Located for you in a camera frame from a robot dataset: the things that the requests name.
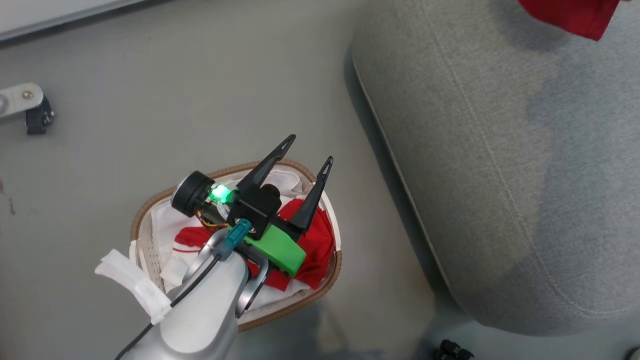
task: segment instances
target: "basket rim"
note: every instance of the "basket rim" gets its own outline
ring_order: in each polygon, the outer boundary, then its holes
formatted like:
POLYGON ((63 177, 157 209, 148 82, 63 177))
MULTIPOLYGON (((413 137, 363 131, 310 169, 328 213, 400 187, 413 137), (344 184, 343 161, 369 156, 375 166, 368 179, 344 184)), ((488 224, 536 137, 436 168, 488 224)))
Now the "basket rim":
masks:
MULTIPOLYGON (((218 178, 218 177, 223 177, 223 176, 227 176, 227 175, 231 175, 234 174, 236 172, 242 172, 242 171, 247 171, 247 170, 251 170, 253 169, 256 165, 258 165, 259 161, 253 161, 251 163, 245 163, 242 165, 237 165, 234 167, 228 167, 228 168, 224 168, 222 170, 218 170, 215 172, 210 172, 207 174, 207 176, 211 177, 211 178, 218 178)), ((278 162, 279 165, 285 165, 288 167, 292 167, 295 170, 297 170, 298 172, 300 172, 301 174, 303 174, 311 183, 316 181, 316 177, 306 168, 304 167, 302 164, 297 163, 293 160, 289 160, 289 159, 282 159, 278 162)), ((151 199, 147 200, 144 205, 142 205, 142 207, 140 208, 140 210, 138 210, 136 216, 133 219, 133 224, 131 226, 131 241, 136 241, 139 236, 140 236, 140 226, 142 224, 142 220, 144 218, 144 216, 149 212, 149 210, 151 209, 151 207, 153 207, 154 205, 156 205, 158 202, 165 200, 167 197, 170 197, 171 194, 173 194, 173 192, 175 191, 176 186, 169 188, 163 192, 159 192, 158 194, 154 195, 153 197, 151 197, 151 199)), ((253 329, 255 327, 264 325, 266 323, 272 322, 273 320, 279 319, 285 315, 291 314, 294 311, 297 311, 305 306, 311 305, 311 303, 315 302, 316 300, 320 299, 321 297, 324 296, 324 294, 327 293, 327 291, 329 291, 329 289, 331 289, 333 287, 333 284, 335 284, 335 281, 338 279, 338 275, 340 274, 340 268, 342 267, 342 251, 341 250, 336 250, 333 253, 333 257, 335 258, 335 266, 333 267, 333 272, 331 273, 331 276, 329 277, 329 280, 326 281, 324 284, 322 284, 316 291, 314 291, 311 295, 309 295, 308 297, 305 297, 304 299, 301 299, 300 301, 297 301, 283 309, 280 309, 278 311, 275 311, 271 314, 265 315, 261 318, 252 320, 250 322, 246 322, 243 323, 241 325, 239 325, 238 330, 240 332, 243 331, 247 331, 250 329, 253 329)))

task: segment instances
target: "white strap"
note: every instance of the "white strap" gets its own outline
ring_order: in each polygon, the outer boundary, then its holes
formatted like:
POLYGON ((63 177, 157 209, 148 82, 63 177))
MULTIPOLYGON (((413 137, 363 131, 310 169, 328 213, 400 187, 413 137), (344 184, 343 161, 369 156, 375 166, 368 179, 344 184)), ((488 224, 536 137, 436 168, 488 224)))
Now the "white strap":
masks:
POLYGON ((142 308, 157 324, 171 310, 171 300, 149 279, 139 267, 117 250, 102 258, 95 273, 114 280, 136 297, 142 308))

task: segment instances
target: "laundry basket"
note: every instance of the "laundry basket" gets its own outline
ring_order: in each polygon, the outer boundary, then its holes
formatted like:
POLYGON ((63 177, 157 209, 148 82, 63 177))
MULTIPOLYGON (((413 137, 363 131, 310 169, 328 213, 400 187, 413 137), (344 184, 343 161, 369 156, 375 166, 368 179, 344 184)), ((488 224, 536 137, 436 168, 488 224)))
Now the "laundry basket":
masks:
MULTIPOLYGON (((258 165, 257 161, 212 172, 208 174, 208 176, 217 183, 225 183, 241 179, 256 165, 258 165)), ((284 159, 278 162, 273 170, 296 174, 301 179, 302 194, 307 194, 316 181, 316 178, 309 170, 295 161, 284 159)), ((131 228, 129 258, 136 263, 162 291, 165 291, 165 288, 163 279, 160 277, 162 271, 161 261, 154 242, 154 235, 159 235, 153 233, 152 212, 155 209, 167 206, 174 190, 175 187, 167 189, 147 201, 138 211, 131 228)), ((332 226, 333 238, 335 239, 335 251, 331 256, 324 279, 316 290, 310 288, 301 290, 291 296, 257 309, 249 308, 240 319, 237 319, 240 331, 258 327, 311 304, 313 301, 320 299, 335 283, 340 273, 340 265, 342 263, 340 231, 335 212, 326 193, 323 193, 319 207, 326 211, 326 215, 332 226)))

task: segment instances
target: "gray fabric upholstery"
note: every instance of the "gray fabric upholstery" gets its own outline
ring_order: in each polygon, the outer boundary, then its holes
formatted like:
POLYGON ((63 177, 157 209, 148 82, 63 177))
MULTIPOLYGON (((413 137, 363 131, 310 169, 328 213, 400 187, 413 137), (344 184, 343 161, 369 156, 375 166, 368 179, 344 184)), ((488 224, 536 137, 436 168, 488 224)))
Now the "gray fabric upholstery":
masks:
POLYGON ((568 334, 640 305, 640 4, 601 42, 516 0, 375 0, 353 58, 455 299, 568 334))

